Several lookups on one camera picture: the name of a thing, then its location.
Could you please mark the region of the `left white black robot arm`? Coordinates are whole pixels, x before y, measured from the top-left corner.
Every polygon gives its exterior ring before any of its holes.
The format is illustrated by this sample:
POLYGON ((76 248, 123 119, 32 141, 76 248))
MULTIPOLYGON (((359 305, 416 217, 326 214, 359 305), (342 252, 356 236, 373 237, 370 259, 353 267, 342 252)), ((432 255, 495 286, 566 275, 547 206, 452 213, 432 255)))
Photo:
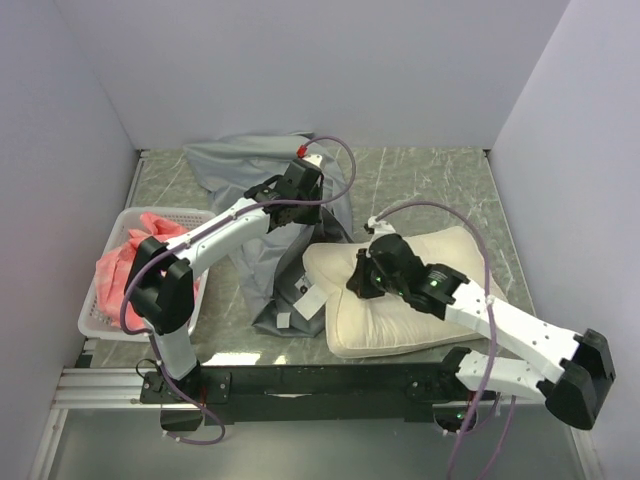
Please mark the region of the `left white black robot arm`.
POLYGON ((165 242, 149 238, 137 248, 120 319, 126 319, 129 307, 143 318, 139 331, 150 335, 166 370, 164 389, 176 401, 189 401, 202 391, 200 365, 187 326, 194 311, 195 281, 249 240, 290 223, 317 223, 322 163, 320 155, 295 159, 284 174, 252 187, 200 227, 165 242))

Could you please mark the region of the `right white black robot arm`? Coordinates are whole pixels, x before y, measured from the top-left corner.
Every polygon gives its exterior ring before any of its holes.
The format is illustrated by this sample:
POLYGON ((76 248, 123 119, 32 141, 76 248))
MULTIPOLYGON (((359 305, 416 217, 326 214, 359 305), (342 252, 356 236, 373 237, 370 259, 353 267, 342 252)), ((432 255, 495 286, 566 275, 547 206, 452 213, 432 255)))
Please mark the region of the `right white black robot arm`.
POLYGON ((489 297, 454 268, 423 262, 398 234, 385 234, 357 251, 347 288, 362 300, 395 295, 421 314, 466 327, 513 353, 502 358, 454 348, 438 377, 449 398, 490 390, 541 400, 560 421, 590 430, 616 379, 608 340, 600 332, 579 334, 489 297))

